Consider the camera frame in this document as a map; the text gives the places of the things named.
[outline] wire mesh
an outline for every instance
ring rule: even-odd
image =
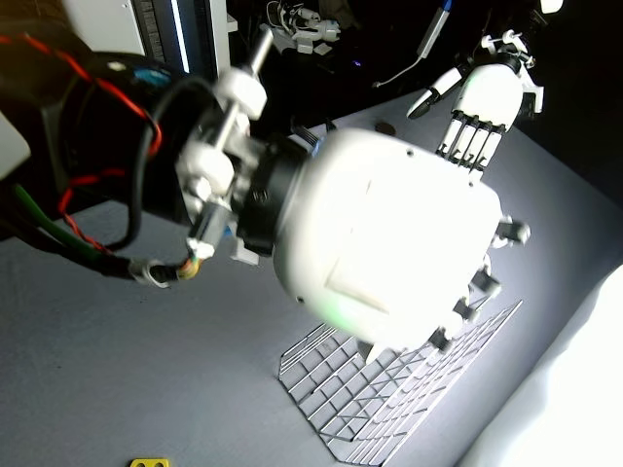
[[[471,325],[445,354],[427,343],[367,366],[355,338],[323,324],[281,356],[278,378],[337,460],[382,466],[521,303]]]

